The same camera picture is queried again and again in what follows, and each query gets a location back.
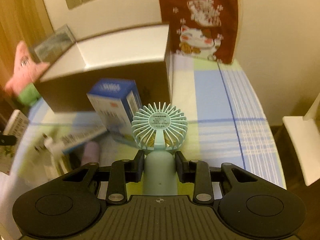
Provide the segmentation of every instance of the mini fan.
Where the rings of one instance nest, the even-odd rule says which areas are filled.
[[[151,151],[143,168],[144,195],[177,195],[175,161],[170,152],[177,150],[186,138],[188,122],[175,106],[156,103],[135,114],[132,134],[139,148]]]

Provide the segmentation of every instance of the pink plush toy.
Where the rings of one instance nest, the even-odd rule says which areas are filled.
[[[23,105],[32,106],[40,98],[33,82],[47,70],[49,65],[47,62],[36,64],[30,56],[26,43],[20,41],[14,59],[13,76],[6,83],[4,90],[9,96],[14,95]]]

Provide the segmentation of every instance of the screw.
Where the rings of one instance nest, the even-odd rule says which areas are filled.
[[[209,194],[201,193],[196,196],[196,199],[204,202],[204,201],[209,201],[210,199],[212,199],[212,197]]]
[[[108,196],[108,199],[114,202],[121,201],[124,199],[124,196],[122,194],[113,193]]]

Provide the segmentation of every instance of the blue striped tablecloth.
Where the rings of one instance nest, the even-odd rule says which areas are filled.
[[[285,188],[283,171],[259,100],[244,71],[235,60],[232,65],[174,55],[172,103],[189,121],[181,151],[187,159],[201,159],[210,166],[234,163]],[[30,125],[21,141],[7,177],[0,173],[0,222],[13,238],[20,233],[11,215],[15,199],[25,191],[44,183],[39,176],[41,162],[33,145],[44,132],[62,136],[85,130],[101,121],[95,112],[55,114],[41,99],[29,115]],[[132,159],[137,149],[115,142],[101,141],[100,165]],[[220,198],[214,184],[215,198]]]

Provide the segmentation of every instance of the fan label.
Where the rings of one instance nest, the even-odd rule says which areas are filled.
[[[156,130],[163,130],[169,127],[171,118],[168,114],[163,112],[153,113],[149,117],[149,125]]]

